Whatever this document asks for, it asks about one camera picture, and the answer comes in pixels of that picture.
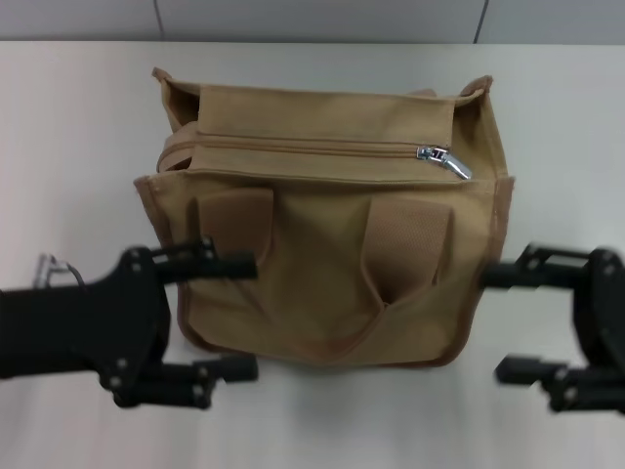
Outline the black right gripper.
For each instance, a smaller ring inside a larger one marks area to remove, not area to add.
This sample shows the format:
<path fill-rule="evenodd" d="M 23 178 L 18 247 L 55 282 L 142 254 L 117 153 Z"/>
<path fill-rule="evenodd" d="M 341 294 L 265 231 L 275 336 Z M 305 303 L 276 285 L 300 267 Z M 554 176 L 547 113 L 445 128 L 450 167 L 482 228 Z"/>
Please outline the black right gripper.
<path fill-rule="evenodd" d="M 501 385 L 538 383 L 553 413 L 624 414 L 624 261 L 606 248 L 585 252 L 529 244 L 514 262 L 489 264 L 482 288 L 553 287 L 573 291 L 572 320 L 587 365 L 506 357 L 494 370 Z"/>

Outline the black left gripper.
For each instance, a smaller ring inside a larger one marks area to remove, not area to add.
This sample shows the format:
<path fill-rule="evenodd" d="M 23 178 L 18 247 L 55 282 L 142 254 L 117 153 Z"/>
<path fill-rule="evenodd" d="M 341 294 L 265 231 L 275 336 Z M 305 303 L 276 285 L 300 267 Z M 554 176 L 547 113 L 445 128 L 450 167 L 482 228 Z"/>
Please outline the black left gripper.
<path fill-rule="evenodd" d="M 1 293 L 1 376 L 94 371 L 108 390 L 160 363 L 171 315 L 154 255 L 125 251 L 89 283 Z"/>

